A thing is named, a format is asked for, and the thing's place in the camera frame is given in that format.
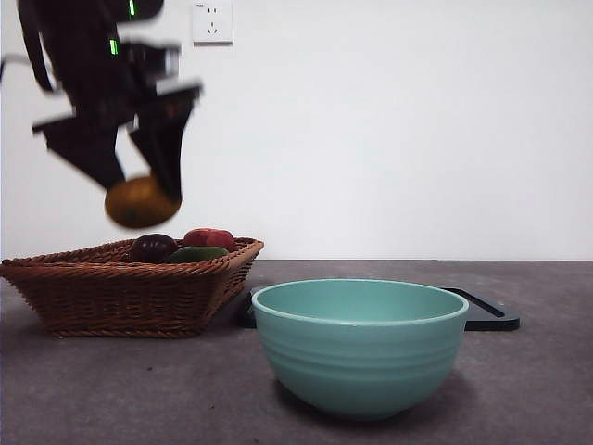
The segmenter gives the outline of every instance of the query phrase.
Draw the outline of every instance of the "ceramic bowl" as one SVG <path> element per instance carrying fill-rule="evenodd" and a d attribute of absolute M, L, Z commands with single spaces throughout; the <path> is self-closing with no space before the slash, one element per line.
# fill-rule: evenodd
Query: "ceramic bowl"
<path fill-rule="evenodd" d="M 268 286 L 252 303 L 278 380 L 357 420 L 428 398 L 451 371 L 468 311 L 467 300 L 436 287 L 360 279 Z"/>

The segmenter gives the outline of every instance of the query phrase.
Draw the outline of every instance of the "wall outlet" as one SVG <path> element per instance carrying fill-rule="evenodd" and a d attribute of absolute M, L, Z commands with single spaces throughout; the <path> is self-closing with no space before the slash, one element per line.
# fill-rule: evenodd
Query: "wall outlet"
<path fill-rule="evenodd" d="M 233 43 L 233 4 L 198 2 L 194 5 L 194 44 L 231 45 Z"/>

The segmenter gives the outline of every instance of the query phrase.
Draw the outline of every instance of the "gray table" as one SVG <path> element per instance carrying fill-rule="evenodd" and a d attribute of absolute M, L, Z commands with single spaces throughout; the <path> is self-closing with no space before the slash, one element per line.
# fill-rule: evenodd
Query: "gray table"
<path fill-rule="evenodd" d="M 57 339 L 3 283 L 2 444 L 593 443 L 593 262 L 257 261 L 247 284 L 318 277 L 461 287 L 522 327 L 466 333 L 429 400 L 357 424 L 277 383 L 240 298 L 200 337 Z"/>

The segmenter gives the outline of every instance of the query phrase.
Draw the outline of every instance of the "woven basket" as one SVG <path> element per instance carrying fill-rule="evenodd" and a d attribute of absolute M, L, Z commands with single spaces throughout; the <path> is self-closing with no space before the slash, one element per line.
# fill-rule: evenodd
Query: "woven basket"
<path fill-rule="evenodd" d="M 126 261 L 133 240 L 4 260 L 15 286 L 56 337 L 193 337 L 241 292 L 263 248 L 235 238 L 222 258 L 182 264 Z"/>

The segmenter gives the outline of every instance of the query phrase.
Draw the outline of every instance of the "black plate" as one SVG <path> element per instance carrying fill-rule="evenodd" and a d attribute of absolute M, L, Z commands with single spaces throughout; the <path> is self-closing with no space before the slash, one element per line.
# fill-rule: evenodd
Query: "black plate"
<path fill-rule="evenodd" d="M 267 286 L 252 288 L 243 301 L 238 314 L 241 326 L 251 329 L 256 327 L 256 318 L 251 307 L 251 297 L 264 287 Z M 468 318 L 465 323 L 466 331 L 513 331 L 520 326 L 519 314 L 502 303 L 484 297 L 477 297 L 456 287 L 442 287 L 442 289 L 453 292 L 467 299 L 470 303 Z"/>

